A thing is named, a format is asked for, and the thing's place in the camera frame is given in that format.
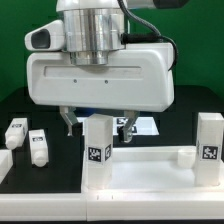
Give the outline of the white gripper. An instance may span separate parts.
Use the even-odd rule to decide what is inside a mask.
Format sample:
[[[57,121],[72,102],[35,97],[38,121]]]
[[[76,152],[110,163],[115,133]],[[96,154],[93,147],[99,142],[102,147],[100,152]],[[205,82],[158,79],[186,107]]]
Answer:
[[[139,111],[162,112],[173,103],[171,44],[128,44],[110,52],[107,64],[91,66],[73,65],[64,45],[60,20],[25,36],[25,46],[32,52],[27,60],[29,95],[37,104],[60,106],[69,136],[83,133],[75,107],[128,110],[118,137],[129,143]]]

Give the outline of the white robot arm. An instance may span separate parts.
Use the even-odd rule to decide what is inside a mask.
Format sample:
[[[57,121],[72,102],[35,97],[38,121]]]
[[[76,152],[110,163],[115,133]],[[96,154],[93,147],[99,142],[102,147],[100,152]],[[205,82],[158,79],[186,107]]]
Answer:
[[[122,110],[123,142],[141,111],[162,112],[174,101],[175,42],[132,9],[177,9],[189,0],[57,0],[55,20],[25,36],[28,91],[56,105],[74,132],[77,107]]]

